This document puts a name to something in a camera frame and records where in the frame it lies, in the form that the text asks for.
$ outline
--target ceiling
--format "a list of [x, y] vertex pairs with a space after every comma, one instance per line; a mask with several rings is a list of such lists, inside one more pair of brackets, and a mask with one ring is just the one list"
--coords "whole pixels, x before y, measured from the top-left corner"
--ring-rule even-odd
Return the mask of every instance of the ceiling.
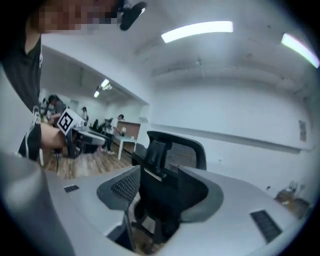
[[[42, 88], [54, 89], [61, 94], [64, 93], [69, 96], [78, 95], [94, 98], [94, 92], [97, 86], [101, 85], [105, 79], [104, 76], [92, 68], [84, 66], [47, 47], [43, 47], [42, 51], [44, 59], [40, 82]], [[101, 91], [96, 99], [108, 104], [117, 101], [128, 101], [133, 97], [121, 91], [112, 82], [112, 89]]]
[[[86, 40], [158, 86], [211, 79], [261, 82], [305, 98], [318, 72], [281, 44], [284, 33], [310, 46], [285, 11], [267, 0], [145, 0], [147, 10], [126, 32], [100, 25]], [[232, 21], [233, 33], [194, 35], [165, 44], [161, 34], [206, 21]]]

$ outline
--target black t-shirt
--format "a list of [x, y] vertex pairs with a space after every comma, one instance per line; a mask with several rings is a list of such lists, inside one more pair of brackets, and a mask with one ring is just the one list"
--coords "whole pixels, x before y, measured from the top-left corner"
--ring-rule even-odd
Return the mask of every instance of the black t-shirt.
[[4, 72], [16, 93], [26, 108], [33, 113], [29, 130], [19, 148], [19, 153], [36, 161], [41, 145], [40, 126], [40, 76], [42, 65], [41, 38], [36, 46], [28, 53], [25, 52], [26, 22], [19, 26], [14, 40], [1, 60]]

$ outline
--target mesh chair back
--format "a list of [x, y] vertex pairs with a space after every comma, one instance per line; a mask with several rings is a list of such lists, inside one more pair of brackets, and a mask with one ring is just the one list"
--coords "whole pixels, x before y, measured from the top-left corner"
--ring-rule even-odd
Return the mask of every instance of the mesh chair back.
[[178, 173], [178, 166], [197, 168], [197, 153], [190, 146], [173, 142], [166, 152], [164, 168]]
[[159, 131], [147, 132], [150, 145], [154, 142], [166, 144], [166, 151], [163, 154], [160, 166], [173, 173], [178, 173], [179, 166], [207, 169], [207, 161], [204, 147], [197, 141]]

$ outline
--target headset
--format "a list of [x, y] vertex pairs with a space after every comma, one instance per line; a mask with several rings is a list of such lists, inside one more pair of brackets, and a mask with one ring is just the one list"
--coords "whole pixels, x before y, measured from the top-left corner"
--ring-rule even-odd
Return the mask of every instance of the headset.
[[128, 0], [118, 0], [117, 12], [122, 14], [120, 29], [127, 31], [137, 18], [145, 12], [146, 8], [147, 3], [143, 1], [132, 6]]
[[111, 24], [111, 19], [117, 19], [120, 29], [127, 31], [146, 8], [147, 3], [143, 1], [132, 5], [129, 0], [118, 0], [113, 11], [105, 13], [104, 17], [99, 19], [99, 24]]

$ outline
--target wooden floor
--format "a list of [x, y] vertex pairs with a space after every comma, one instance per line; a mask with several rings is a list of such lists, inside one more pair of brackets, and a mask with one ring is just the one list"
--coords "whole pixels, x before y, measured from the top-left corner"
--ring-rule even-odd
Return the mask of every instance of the wooden floor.
[[61, 179], [68, 180], [82, 176], [100, 175], [131, 166], [131, 156], [129, 154], [122, 151], [121, 160], [118, 160], [119, 147], [113, 144], [111, 149], [114, 155], [97, 151], [93, 154], [81, 154], [76, 159], [67, 158], [66, 153], [62, 152], [62, 156], [59, 157], [58, 161], [58, 169], [56, 156], [51, 150], [44, 151], [43, 168], [46, 171], [57, 172]]

